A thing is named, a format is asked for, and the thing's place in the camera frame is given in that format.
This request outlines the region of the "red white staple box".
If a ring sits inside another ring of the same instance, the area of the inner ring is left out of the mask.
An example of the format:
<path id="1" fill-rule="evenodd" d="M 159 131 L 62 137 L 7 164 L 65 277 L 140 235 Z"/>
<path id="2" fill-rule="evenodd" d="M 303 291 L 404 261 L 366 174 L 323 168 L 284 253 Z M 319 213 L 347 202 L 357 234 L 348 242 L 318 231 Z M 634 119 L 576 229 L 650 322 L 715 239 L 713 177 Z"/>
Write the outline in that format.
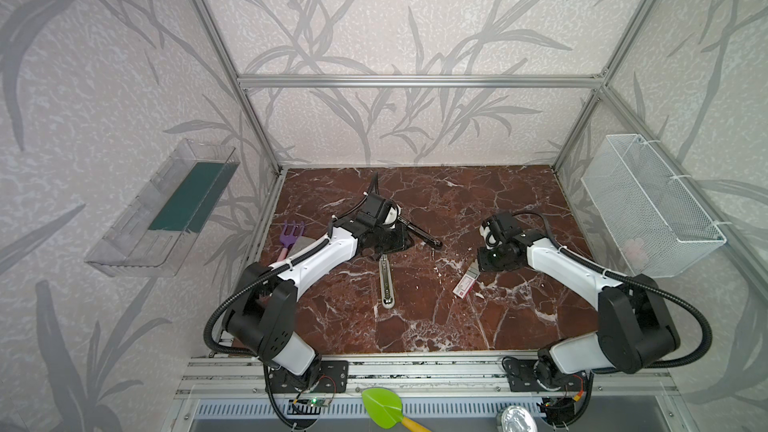
<path id="1" fill-rule="evenodd" d="M 459 298 L 465 298 L 474 286 L 479 271 L 474 268 L 467 270 L 453 289 L 453 294 Z"/>

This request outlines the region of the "white black stapler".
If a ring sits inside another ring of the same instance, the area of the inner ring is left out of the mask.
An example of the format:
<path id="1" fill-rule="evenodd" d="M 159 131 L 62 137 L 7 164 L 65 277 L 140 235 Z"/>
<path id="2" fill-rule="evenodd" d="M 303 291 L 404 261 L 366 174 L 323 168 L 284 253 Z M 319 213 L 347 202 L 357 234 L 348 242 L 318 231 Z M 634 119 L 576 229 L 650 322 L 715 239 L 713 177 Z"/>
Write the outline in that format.
<path id="1" fill-rule="evenodd" d="M 378 264 L 381 287 L 381 302 L 385 309 L 392 309 L 395 306 L 395 297 L 391 274 L 391 264 L 388 256 L 386 254 L 382 254 L 379 258 Z"/>

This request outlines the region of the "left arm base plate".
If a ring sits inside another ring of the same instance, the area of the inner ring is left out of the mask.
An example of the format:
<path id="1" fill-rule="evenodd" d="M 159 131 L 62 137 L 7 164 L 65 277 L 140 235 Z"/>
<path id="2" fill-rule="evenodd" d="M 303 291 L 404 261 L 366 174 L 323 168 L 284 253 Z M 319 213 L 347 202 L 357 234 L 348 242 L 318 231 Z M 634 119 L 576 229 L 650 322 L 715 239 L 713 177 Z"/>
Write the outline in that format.
<path id="1" fill-rule="evenodd" d="M 284 368 L 269 369 L 266 379 L 274 393 L 342 393 L 346 391 L 349 365 L 345 360 L 315 360 L 301 375 L 294 375 Z"/>

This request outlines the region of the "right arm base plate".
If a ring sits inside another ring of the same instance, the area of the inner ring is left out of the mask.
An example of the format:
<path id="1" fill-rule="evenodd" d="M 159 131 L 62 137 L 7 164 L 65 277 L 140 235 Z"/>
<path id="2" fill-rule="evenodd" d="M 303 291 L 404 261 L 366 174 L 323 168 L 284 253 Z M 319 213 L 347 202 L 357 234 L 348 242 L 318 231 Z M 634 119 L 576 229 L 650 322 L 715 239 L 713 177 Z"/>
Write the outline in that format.
<path id="1" fill-rule="evenodd" d="M 504 357 L 501 366 L 512 392 L 579 393 L 585 389 L 585 372 L 564 374 L 546 360 Z"/>

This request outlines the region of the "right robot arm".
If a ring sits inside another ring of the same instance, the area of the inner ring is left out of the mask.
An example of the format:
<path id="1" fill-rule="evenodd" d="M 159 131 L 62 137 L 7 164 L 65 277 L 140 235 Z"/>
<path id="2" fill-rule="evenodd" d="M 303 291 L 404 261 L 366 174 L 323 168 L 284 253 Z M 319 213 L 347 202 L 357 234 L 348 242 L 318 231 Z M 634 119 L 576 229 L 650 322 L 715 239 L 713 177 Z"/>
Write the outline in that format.
<path id="1" fill-rule="evenodd" d="M 524 229 L 519 216 L 502 212 L 481 223 L 480 271 L 500 273 L 527 267 L 553 278 L 597 312 L 598 325 L 594 332 L 540 349 L 530 365 L 507 360 L 509 376 L 534 380 L 545 390 L 559 390 L 573 375 L 586 379 L 600 373 L 683 367 L 709 352 L 712 327 L 691 303 L 659 288 L 646 275 L 627 276 L 571 251 L 553 237 L 549 226 Z M 698 345 L 679 358 L 670 356 L 681 346 L 671 305 L 687 312 L 701 331 Z"/>

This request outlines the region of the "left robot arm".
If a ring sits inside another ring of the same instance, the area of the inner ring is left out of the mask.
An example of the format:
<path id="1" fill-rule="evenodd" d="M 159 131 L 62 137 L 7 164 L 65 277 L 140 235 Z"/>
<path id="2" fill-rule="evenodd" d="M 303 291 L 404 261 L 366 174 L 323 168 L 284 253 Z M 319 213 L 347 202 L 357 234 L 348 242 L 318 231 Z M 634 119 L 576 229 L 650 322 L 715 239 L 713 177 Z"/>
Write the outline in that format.
<path id="1" fill-rule="evenodd" d="M 413 245 L 400 207 L 368 192 L 353 210 L 330 220 L 311 245 L 269 266 L 256 262 L 211 314 L 203 329 L 209 350 L 250 355 L 294 377 L 311 376 L 319 353 L 295 331 L 299 299 L 334 268 L 360 256 L 400 252 Z"/>

